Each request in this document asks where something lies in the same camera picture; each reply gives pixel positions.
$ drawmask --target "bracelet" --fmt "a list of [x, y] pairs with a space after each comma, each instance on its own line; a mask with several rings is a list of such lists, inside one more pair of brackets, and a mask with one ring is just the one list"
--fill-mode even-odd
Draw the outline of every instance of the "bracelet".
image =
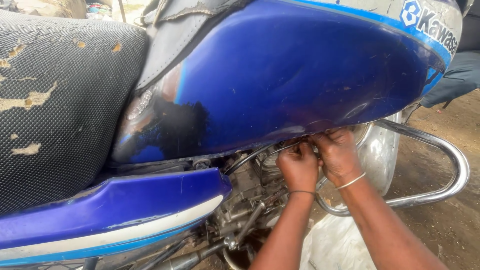
[[344, 188], [344, 187], [347, 187], [347, 186], [355, 183], [358, 179], [360, 179], [360, 178], [362, 178], [363, 176], [365, 176], [366, 173], [367, 173], [367, 172], [362, 173], [359, 177], [355, 178], [352, 182], [350, 182], [350, 183], [348, 183], [348, 184], [345, 184], [345, 185], [336, 187], [335, 190], [339, 190], [340, 188]]
[[310, 191], [305, 191], [305, 190], [294, 190], [294, 191], [290, 191], [288, 193], [288, 196], [290, 196], [290, 194], [294, 193], [294, 192], [305, 192], [305, 193], [309, 193], [309, 194], [312, 194], [313, 195], [313, 198], [317, 198], [317, 195], [315, 194], [315, 192], [310, 192]]

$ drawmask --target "human hand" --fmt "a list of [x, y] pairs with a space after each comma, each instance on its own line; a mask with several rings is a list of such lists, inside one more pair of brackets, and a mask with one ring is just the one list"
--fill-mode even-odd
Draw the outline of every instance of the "human hand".
[[[288, 140], [284, 145], [294, 143], [294, 140]], [[308, 142], [302, 141], [298, 145], [282, 150], [275, 164], [282, 171], [289, 191], [315, 192], [318, 179], [318, 159]]]
[[362, 174], [353, 133], [346, 127], [309, 136], [320, 153], [318, 165], [335, 186], [342, 186]]

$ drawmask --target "motorcycle seat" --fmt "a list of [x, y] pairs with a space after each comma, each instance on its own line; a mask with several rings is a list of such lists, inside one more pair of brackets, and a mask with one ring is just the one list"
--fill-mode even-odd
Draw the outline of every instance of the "motorcycle seat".
[[0, 10], [0, 214], [92, 182], [147, 43], [133, 25]]

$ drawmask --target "gray leather tank cover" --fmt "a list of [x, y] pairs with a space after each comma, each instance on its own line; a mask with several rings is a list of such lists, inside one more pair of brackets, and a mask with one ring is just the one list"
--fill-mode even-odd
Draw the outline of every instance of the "gray leather tank cover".
[[[150, 25], [150, 48], [147, 60], [138, 80], [136, 92], [156, 81], [170, 70], [193, 37], [209, 18], [231, 8], [245, 5], [247, 0], [168, 0], [156, 26]], [[145, 16], [146, 23], [152, 23], [156, 9]]]

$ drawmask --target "blue fuel tank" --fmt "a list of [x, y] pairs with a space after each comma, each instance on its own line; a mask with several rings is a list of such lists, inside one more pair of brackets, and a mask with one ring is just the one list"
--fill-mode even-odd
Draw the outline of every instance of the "blue fuel tank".
[[216, 24], [120, 120], [111, 164], [374, 121], [425, 95], [459, 42], [454, 0], [257, 0]]

